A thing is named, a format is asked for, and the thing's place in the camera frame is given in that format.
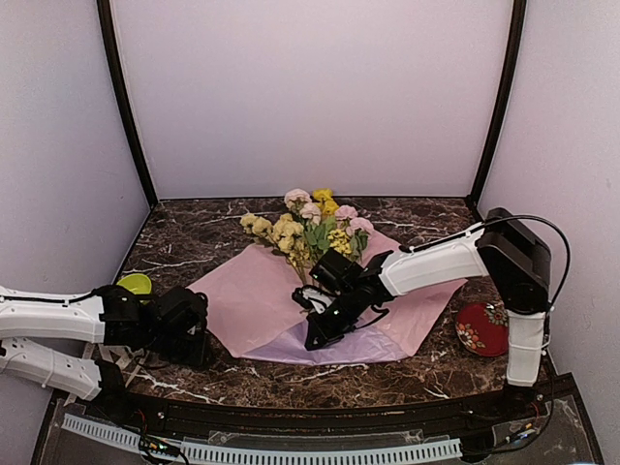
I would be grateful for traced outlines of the yellow daisy flower bunch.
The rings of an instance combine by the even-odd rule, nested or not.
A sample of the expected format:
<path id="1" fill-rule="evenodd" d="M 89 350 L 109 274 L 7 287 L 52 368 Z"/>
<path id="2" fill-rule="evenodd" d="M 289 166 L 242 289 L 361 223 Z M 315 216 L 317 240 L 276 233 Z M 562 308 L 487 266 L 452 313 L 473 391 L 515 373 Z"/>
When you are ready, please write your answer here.
<path id="1" fill-rule="evenodd" d="M 350 257 L 353 254 L 352 238 L 342 229 L 334 229 L 327 234 L 329 248 Z"/>

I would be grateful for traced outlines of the pink rose flower stem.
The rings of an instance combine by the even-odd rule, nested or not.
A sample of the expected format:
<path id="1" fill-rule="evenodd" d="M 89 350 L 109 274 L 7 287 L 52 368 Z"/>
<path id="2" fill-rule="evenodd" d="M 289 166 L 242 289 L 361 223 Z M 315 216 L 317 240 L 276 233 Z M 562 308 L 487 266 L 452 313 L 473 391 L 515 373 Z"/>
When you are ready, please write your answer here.
<path id="1" fill-rule="evenodd" d="M 368 247 L 369 238 L 374 232 L 372 223 L 361 217 L 356 208 L 340 204 L 333 216 L 324 217 L 318 204 L 313 200 L 312 193 L 294 189 L 284 197 L 285 206 L 294 220 L 304 227 L 304 235 L 310 249 L 310 265 L 315 264 L 328 251 L 327 234 L 334 229 L 344 230 L 352 238 L 353 254 L 344 256 L 351 262 L 360 262 Z"/>

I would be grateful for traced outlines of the pink purple wrapping paper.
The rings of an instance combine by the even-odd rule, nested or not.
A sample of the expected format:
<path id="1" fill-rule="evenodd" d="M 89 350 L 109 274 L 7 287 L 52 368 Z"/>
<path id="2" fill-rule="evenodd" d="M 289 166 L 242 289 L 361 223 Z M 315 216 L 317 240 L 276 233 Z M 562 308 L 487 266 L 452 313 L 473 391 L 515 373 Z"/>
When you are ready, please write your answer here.
<path id="1" fill-rule="evenodd" d="M 207 297 L 207 328 L 235 358 L 294 365 L 389 362 L 413 356 L 462 279 L 376 303 L 358 317 L 313 289 L 308 315 L 294 301 L 302 281 L 286 259 L 261 245 L 190 284 Z"/>

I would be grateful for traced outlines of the yellow fuzzy poppy stem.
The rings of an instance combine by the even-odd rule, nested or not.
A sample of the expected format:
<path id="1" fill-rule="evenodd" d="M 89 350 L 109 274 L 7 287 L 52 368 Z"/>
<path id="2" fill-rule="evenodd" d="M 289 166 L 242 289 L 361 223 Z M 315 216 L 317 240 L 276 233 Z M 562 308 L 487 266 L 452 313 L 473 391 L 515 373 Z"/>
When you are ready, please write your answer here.
<path id="1" fill-rule="evenodd" d="M 317 189 L 312 193 L 312 198 L 318 204 L 324 217 L 333 216 L 339 208 L 331 189 Z"/>

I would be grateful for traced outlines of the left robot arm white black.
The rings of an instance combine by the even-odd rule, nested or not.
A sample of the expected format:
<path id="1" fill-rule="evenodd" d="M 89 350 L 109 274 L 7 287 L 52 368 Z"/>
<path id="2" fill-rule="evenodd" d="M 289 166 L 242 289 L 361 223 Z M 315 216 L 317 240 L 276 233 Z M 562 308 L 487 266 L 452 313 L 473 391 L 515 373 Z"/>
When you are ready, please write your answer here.
<path id="1" fill-rule="evenodd" d="M 162 295 L 105 285 L 86 294 L 1 290 L 1 371 L 92 401 L 116 422 L 137 413 L 120 368 L 41 345 L 67 339 L 148 351 L 176 364 L 205 359 L 207 297 L 182 287 Z"/>

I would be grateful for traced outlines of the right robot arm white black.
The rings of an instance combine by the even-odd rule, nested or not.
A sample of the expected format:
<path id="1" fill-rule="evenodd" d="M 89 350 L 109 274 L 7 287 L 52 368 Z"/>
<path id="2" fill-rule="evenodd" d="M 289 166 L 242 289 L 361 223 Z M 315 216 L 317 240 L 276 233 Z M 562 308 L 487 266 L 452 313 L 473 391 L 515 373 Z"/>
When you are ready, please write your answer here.
<path id="1" fill-rule="evenodd" d="M 529 228 L 544 218 L 494 208 L 480 223 L 418 246 L 402 246 L 372 256 L 365 264 L 327 251 L 310 271 L 313 285 L 295 289 L 292 299 L 307 313 L 304 347 L 327 348 L 360 327 L 372 310 L 413 292 L 456 281 L 488 281 L 508 317 L 509 387 L 494 400 L 504 420 L 517 419 L 532 403 L 529 389 L 539 378 L 545 325 L 553 306 L 551 251 Z"/>

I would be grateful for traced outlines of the lime green bowl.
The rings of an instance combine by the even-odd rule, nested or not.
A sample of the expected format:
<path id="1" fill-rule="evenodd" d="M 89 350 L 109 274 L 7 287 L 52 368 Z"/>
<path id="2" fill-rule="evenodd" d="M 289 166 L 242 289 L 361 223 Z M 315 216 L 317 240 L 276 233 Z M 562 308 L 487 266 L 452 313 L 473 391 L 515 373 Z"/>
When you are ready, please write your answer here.
<path id="1" fill-rule="evenodd" d="M 120 278 L 116 282 L 117 286 L 122 287 L 128 293 L 136 295 L 141 303 L 150 300 L 152 283 L 150 278 L 142 273 L 132 273 Z"/>

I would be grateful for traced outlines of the red floral dish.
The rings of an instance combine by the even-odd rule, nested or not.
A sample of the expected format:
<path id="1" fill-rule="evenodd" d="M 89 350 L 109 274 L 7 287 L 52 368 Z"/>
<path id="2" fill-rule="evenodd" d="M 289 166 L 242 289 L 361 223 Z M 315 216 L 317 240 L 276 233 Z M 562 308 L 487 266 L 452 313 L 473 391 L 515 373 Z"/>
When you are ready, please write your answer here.
<path id="1" fill-rule="evenodd" d="M 470 303 L 455 318 L 456 335 L 465 349 L 480 357 L 499 357 L 509 349 L 509 317 L 498 305 Z"/>

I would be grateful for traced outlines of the black front table rail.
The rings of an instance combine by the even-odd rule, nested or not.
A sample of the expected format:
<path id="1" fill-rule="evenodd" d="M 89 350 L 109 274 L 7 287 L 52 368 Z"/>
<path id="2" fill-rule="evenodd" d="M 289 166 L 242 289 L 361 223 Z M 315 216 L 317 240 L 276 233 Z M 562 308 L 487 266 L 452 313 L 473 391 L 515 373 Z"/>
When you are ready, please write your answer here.
<path id="1" fill-rule="evenodd" d="M 130 409 L 140 410 L 150 432 L 202 434 L 222 427 L 241 432 L 337 433 L 388 431 L 400 426 L 431 432 L 486 429 L 507 421 L 492 409 L 501 394 L 490 392 L 452 400 L 350 409 L 268 409 L 208 405 L 129 392 Z"/>

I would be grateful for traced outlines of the right black frame post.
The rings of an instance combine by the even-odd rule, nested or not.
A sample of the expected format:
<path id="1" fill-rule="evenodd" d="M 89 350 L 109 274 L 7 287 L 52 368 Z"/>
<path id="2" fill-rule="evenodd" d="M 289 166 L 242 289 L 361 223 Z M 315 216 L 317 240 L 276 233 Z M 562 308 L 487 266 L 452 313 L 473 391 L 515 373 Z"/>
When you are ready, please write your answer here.
<path id="1" fill-rule="evenodd" d="M 470 193 L 465 197 L 465 203 L 475 218 L 481 217 L 479 213 L 481 196 L 490 174 L 512 93 L 512 84 L 516 71 L 526 12 L 526 0 L 514 0 L 512 2 L 509 33 L 495 103 L 476 175 Z"/>

